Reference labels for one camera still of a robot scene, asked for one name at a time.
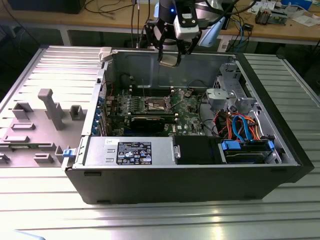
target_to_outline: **label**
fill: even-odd
[[[28,149],[29,146],[10,146],[11,149]]]
[[[116,138],[107,138],[104,140],[104,145],[117,145],[119,142],[119,139]]]
[[[119,142],[116,164],[118,165],[151,165],[151,142]]]

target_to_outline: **desk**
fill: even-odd
[[[113,3],[111,0],[99,0],[99,4],[103,5]],[[248,5],[249,0],[241,0],[238,5]],[[130,1],[123,1],[117,4],[117,8],[130,4]],[[89,9],[96,11],[96,4],[90,4]],[[114,12],[115,19],[102,16],[97,13],[82,10],[79,14],[65,14],[57,12],[38,12],[38,11],[15,11],[11,13],[21,22],[25,27],[31,28],[46,28],[58,29],[61,33],[63,44],[71,46],[69,37],[69,30],[78,31],[95,31],[95,32],[116,32],[116,33],[130,33],[131,32],[131,7],[127,7]],[[320,7],[311,7],[311,11],[319,11]],[[137,29],[137,9],[135,9],[135,16],[133,19],[134,33]],[[152,17],[154,14],[154,5],[151,5]],[[141,29],[148,16],[148,4],[141,4],[140,7],[140,24]],[[284,44],[300,44],[300,45],[315,45],[320,37],[320,26],[315,25],[307,27],[289,19],[286,25],[258,25],[255,24],[255,15],[247,12],[241,13],[245,22],[254,25],[252,36],[250,40],[253,42],[269,42],[269,43],[284,43]],[[0,24],[8,26],[17,26],[18,24],[8,15],[6,10],[0,3]],[[222,30],[219,35],[220,45],[219,51],[224,52],[228,43],[232,38],[238,34],[238,30],[233,23],[229,24],[227,30]]]

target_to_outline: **power supply label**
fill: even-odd
[[[119,142],[116,155],[118,165],[151,165],[151,142]]]

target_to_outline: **metal slotted surface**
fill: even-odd
[[[267,65],[260,66],[268,70]],[[299,87],[266,88],[272,98],[281,99],[279,93],[285,98],[293,90],[306,97]],[[301,114],[305,107],[290,112],[286,106],[282,114],[289,123],[290,114],[300,116],[295,121],[305,120]],[[311,135],[306,133],[304,139],[310,140]],[[314,171],[299,182],[283,184],[264,199],[251,201],[88,205],[60,168],[0,168],[0,228],[19,229],[47,240],[320,239],[316,156],[311,158]]]
[[[311,161],[320,161],[320,101],[286,60],[245,54]]]
[[[39,49],[22,78],[16,81],[15,91],[0,113],[0,138],[11,125],[11,109],[18,101],[28,102],[33,109],[46,109],[38,99],[40,89],[52,89],[52,98],[63,110],[71,105],[88,109],[97,73],[101,69],[98,47],[49,46]]]

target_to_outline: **blue cable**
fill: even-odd
[[[240,45],[241,45],[241,43],[242,43],[242,39],[243,39],[243,37],[244,37],[244,30],[242,29],[242,26],[241,26],[241,23],[240,23],[240,22],[235,21],[235,23],[239,25],[240,33],[241,33],[240,42],[239,42],[239,44],[238,44],[238,47],[237,47],[236,50],[235,50],[235,52],[237,53],[237,52],[239,51]]]
[[[240,139],[241,142],[244,142],[244,139],[237,133],[237,129],[236,129],[237,118],[241,118],[243,121],[243,127],[244,127],[246,139],[248,139],[249,141],[252,140],[252,136],[249,132],[249,127],[248,127],[247,121],[243,116],[237,115],[232,120],[232,131],[233,131],[234,135],[236,135]]]

